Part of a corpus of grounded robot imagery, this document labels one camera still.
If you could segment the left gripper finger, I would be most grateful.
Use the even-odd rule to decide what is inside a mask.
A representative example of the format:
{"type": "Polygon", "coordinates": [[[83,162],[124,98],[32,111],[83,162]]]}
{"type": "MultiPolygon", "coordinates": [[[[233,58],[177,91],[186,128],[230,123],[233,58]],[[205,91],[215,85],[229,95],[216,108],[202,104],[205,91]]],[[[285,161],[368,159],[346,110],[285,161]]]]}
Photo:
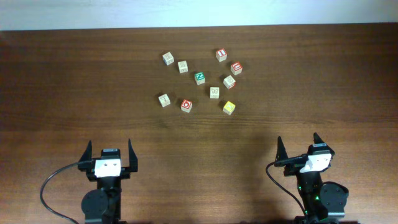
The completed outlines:
{"type": "Polygon", "coordinates": [[[133,150],[132,142],[128,140],[128,149],[129,149],[129,171],[137,172],[138,171],[138,159],[136,153],[133,150]]]}
{"type": "Polygon", "coordinates": [[[86,162],[86,161],[91,161],[92,160],[92,143],[91,141],[88,141],[88,145],[80,157],[80,162],[86,162]]]}

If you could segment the wooden Y block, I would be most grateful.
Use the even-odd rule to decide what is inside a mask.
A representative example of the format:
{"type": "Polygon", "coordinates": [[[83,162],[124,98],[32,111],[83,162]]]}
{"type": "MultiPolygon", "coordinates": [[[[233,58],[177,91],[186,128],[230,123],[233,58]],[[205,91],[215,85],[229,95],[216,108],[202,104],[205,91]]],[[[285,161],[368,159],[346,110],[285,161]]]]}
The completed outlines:
{"type": "Polygon", "coordinates": [[[171,104],[168,94],[160,95],[158,99],[163,108],[171,104]]]}

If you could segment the yellow block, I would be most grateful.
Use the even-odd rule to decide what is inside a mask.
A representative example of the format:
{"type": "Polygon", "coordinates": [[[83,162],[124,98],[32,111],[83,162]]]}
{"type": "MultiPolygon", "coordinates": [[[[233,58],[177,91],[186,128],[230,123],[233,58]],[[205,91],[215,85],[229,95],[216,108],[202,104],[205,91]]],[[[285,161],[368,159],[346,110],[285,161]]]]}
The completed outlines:
{"type": "Polygon", "coordinates": [[[234,110],[236,108],[236,105],[230,101],[227,101],[223,107],[223,111],[228,114],[228,115],[232,115],[234,110]]]}

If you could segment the red O block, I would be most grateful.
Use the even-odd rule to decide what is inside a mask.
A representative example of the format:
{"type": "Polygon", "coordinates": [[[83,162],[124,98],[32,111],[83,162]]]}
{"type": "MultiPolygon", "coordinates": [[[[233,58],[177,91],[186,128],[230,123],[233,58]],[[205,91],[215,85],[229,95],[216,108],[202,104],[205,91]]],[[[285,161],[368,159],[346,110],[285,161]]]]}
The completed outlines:
{"type": "Polygon", "coordinates": [[[181,110],[182,110],[182,111],[184,111],[184,112],[186,112],[186,113],[189,113],[189,112],[191,111],[192,107],[193,107],[193,103],[192,103],[192,101],[190,101],[190,100],[184,99],[184,100],[182,101],[182,104],[181,104],[180,107],[181,107],[181,110]]]}

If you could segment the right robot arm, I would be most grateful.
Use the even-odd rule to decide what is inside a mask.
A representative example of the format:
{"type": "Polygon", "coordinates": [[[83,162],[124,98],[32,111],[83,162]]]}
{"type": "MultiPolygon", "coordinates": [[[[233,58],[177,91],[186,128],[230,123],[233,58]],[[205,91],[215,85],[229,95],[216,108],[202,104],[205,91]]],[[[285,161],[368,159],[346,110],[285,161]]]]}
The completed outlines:
{"type": "Polygon", "coordinates": [[[321,173],[331,166],[334,150],[321,137],[313,134],[313,144],[297,157],[287,155],[281,137],[277,139],[275,166],[284,168],[284,175],[296,176],[297,190],[302,199],[303,216],[294,223],[338,223],[345,216],[349,190],[336,183],[322,181],[321,173]]]}

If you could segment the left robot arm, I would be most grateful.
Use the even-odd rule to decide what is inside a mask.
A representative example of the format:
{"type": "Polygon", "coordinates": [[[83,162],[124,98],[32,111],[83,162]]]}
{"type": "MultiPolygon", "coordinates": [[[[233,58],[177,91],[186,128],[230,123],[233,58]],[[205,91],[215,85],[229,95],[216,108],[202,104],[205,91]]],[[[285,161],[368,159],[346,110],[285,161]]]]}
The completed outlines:
{"type": "Polygon", "coordinates": [[[101,156],[92,157],[92,143],[78,161],[78,170],[85,172],[90,182],[96,182],[96,189],[89,191],[81,201],[85,223],[116,224],[121,220],[121,181],[130,179],[138,171],[138,159],[131,141],[128,141],[129,164],[122,166],[121,151],[103,149],[101,156]]]}

